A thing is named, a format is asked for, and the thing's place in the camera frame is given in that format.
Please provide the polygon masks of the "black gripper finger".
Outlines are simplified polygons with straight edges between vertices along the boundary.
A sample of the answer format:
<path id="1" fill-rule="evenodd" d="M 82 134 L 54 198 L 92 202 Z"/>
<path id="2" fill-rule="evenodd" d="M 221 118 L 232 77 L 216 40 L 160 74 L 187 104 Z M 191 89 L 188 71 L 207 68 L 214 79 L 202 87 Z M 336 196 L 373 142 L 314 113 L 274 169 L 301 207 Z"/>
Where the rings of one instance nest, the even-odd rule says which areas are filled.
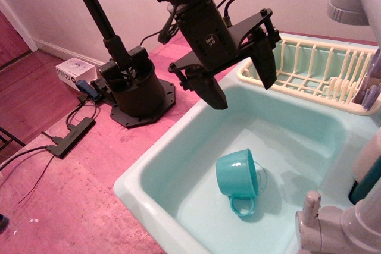
<path id="1" fill-rule="evenodd" d="M 227 109 L 226 96 L 214 76 L 206 73 L 190 73 L 193 91 L 213 109 Z"/>
<path id="2" fill-rule="evenodd" d="M 273 48 L 267 37 L 253 37 L 251 59 L 265 89 L 276 81 L 276 65 Z"/>

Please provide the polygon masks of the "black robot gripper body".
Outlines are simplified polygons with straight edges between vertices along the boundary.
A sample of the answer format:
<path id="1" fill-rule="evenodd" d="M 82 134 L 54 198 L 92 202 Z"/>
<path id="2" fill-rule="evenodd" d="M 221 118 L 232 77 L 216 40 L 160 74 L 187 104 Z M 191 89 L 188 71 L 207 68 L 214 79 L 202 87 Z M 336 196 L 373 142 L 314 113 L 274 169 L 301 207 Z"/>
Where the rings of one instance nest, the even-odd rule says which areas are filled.
<path id="1" fill-rule="evenodd" d="M 273 12 L 268 8 L 229 26 L 228 17 L 221 16 L 213 0 L 158 1 L 172 4 L 169 20 L 176 22 L 192 48 L 168 69 L 180 81 L 190 81 L 190 73 L 195 72 L 214 76 L 245 58 L 251 59 L 253 37 L 266 36 L 273 50 L 280 41 L 279 31 L 271 21 Z"/>

